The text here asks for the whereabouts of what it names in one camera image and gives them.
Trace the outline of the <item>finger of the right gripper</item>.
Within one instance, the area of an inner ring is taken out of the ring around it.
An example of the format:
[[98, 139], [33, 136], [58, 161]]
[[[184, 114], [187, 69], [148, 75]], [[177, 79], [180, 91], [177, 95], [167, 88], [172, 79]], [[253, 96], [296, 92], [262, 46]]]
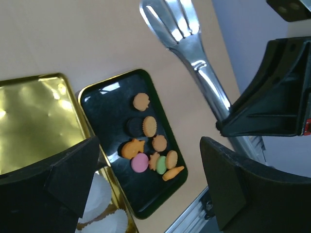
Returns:
[[252, 82], [216, 127], [225, 137], [310, 135], [310, 37], [269, 41]]

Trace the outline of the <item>metal tongs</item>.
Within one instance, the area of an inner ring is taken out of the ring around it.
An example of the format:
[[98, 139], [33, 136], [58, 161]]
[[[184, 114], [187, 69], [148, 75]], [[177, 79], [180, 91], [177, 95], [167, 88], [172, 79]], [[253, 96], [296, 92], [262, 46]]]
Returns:
[[204, 51], [192, 1], [142, 0], [139, 11], [152, 33], [186, 66], [216, 119], [226, 119], [231, 103]]

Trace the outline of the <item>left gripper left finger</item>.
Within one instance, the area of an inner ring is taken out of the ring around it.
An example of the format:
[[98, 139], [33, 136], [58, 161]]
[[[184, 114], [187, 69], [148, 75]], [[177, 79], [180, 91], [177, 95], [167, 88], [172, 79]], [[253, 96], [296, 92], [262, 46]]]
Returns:
[[44, 160], [1, 175], [2, 233], [73, 233], [83, 216], [99, 157], [88, 138]]

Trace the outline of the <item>gold tin lid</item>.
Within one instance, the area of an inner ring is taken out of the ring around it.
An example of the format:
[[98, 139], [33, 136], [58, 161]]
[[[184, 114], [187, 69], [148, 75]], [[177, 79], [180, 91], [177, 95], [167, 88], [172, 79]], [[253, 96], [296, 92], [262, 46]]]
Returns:
[[62, 152], [90, 136], [74, 92], [62, 73], [0, 83], [0, 173]]

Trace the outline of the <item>black sandwich cookie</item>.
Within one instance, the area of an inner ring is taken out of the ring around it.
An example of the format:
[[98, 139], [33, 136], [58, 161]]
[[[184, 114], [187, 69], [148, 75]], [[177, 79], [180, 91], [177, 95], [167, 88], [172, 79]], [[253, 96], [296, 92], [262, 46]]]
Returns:
[[140, 137], [143, 135], [142, 130], [143, 119], [140, 117], [130, 118], [126, 123], [126, 129], [130, 136]]

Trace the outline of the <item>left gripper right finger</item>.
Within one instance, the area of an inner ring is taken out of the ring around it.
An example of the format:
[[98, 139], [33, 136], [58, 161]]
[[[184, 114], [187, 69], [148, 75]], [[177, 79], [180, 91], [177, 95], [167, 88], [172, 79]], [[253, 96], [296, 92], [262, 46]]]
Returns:
[[218, 228], [224, 233], [308, 233], [311, 180], [243, 157], [210, 137], [200, 152]]

